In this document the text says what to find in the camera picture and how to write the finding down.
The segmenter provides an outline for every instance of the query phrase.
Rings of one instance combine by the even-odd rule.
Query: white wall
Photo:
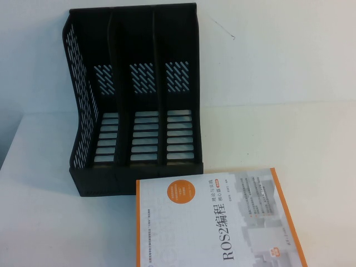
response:
[[[16,117],[76,110],[61,35],[70,8],[172,2],[182,1],[5,1],[0,9],[2,112]],[[202,106],[356,99],[356,1],[197,3]],[[2,147],[12,139],[9,125],[19,119],[0,118],[0,137],[6,135]]]

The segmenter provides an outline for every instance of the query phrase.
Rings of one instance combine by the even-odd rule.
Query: perforated side panel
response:
[[[135,94],[156,93],[154,66],[152,63],[130,65]]]
[[[98,109],[91,85],[86,78],[87,70],[83,64],[83,57],[79,51],[78,40],[73,25],[67,34],[66,45],[70,59],[70,71],[73,74],[75,84],[74,90],[78,98],[81,130],[73,164],[75,168],[83,168],[87,160],[94,124],[98,120]],[[91,108],[94,111],[95,121],[92,119]]]
[[[115,88],[113,86],[111,65],[98,65],[94,67],[94,70],[101,94],[104,96],[113,96]]]
[[[189,63],[166,63],[167,86],[169,93],[189,92]]]

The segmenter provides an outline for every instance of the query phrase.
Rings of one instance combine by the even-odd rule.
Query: diagonal slot pattern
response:
[[[155,73],[152,63],[131,64],[130,72],[136,95],[156,93]]]
[[[188,61],[166,63],[166,78],[168,93],[189,92]]]
[[[113,96],[115,94],[115,87],[113,85],[111,65],[94,66],[94,71],[101,94],[104,96]]]

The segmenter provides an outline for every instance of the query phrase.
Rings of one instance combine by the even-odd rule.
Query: white book cover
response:
[[[137,267],[307,266],[274,169],[137,181]]]

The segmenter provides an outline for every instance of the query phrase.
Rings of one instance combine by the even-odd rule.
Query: ventilation slot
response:
[[[98,65],[94,67],[94,70],[101,94],[104,96],[113,96],[115,89],[113,86],[111,65]]]
[[[66,36],[66,45],[70,72],[79,105],[80,135],[73,160],[74,168],[78,169],[85,167],[94,124],[98,119],[98,109],[91,85],[87,82],[87,70],[83,64],[83,57],[79,51],[78,39],[75,35],[73,25]]]
[[[158,152],[159,118],[157,111],[135,113],[131,162],[155,162]]]
[[[166,63],[167,88],[169,93],[189,92],[188,62]]]
[[[156,93],[154,66],[152,63],[130,65],[135,94]]]
[[[167,112],[167,160],[194,159],[193,131],[190,110]]]
[[[95,164],[113,163],[117,133],[118,114],[104,113],[100,127],[99,140],[95,151]]]

